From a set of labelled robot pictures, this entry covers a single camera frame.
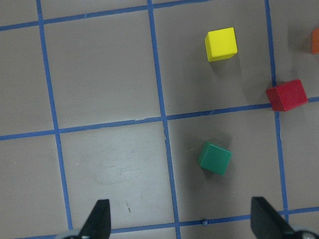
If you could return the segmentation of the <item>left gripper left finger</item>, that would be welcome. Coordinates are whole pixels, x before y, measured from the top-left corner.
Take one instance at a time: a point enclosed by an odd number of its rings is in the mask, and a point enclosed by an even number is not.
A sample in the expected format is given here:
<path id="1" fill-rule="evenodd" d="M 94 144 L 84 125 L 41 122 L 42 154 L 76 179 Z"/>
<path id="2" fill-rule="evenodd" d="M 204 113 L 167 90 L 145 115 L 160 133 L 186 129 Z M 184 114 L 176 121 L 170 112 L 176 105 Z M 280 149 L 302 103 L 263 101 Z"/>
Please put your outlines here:
<path id="1" fill-rule="evenodd" d="M 78 234 L 78 239 L 108 239 L 111 234 L 109 199 L 98 200 Z"/>

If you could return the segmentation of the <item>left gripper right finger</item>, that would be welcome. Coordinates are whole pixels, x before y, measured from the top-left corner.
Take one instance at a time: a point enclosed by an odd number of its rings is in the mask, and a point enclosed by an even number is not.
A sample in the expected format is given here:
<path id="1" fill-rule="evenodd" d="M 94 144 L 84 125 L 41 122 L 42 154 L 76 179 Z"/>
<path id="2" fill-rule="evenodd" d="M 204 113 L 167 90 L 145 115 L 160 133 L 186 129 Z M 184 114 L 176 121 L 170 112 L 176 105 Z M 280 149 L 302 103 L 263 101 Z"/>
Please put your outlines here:
<path id="1" fill-rule="evenodd" d="M 257 239 L 298 239 L 295 231 L 264 197 L 251 199 L 251 230 Z"/>

